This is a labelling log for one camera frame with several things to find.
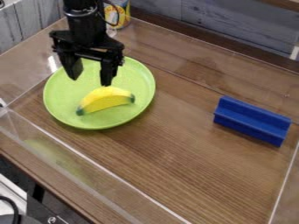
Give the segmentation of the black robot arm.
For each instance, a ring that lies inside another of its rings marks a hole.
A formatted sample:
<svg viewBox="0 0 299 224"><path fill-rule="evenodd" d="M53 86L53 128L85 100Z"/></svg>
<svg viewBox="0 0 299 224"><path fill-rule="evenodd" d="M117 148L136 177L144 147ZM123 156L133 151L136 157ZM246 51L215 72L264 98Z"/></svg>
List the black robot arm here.
<svg viewBox="0 0 299 224"><path fill-rule="evenodd" d="M68 20L68 30L51 31L52 50L72 80L84 70L83 59L100 63L100 85L108 87L117 76L117 68L124 64L125 46L107 34L104 3L108 0L63 0L63 12Z"/></svg>

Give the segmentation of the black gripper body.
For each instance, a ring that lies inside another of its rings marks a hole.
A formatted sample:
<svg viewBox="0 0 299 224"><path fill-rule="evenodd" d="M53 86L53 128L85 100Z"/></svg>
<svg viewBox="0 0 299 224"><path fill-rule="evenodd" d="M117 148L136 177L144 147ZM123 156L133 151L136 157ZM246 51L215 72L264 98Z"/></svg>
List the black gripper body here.
<svg viewBox="0 0 299 224"><path fill-rule="evenodd" d="M97 11L67 11L69 29L52 31L52 50L64 66L80 66L81 60L121 66L124 44L107 34L107 21Z"/></svg>

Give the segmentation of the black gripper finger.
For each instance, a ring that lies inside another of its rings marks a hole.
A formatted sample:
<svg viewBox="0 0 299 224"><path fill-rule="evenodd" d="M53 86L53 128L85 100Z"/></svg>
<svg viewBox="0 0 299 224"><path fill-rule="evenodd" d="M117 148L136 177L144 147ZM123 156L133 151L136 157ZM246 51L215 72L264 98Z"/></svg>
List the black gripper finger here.
<svg viewBox="0 0 299 224"><path fill-rule="evenodd" d="M73 52L61 52L59 54L59 57L60 57L60 63L63 65L68 77L72 80L76 80L83 72L83 64L80 56Z"/></svg>
<svg viewBox="0 0 299 224"><path fill-rule="evenodd" d="M100 85L108 87L117 75L117 61L115 59L103 59L100 61Z"/></svg>

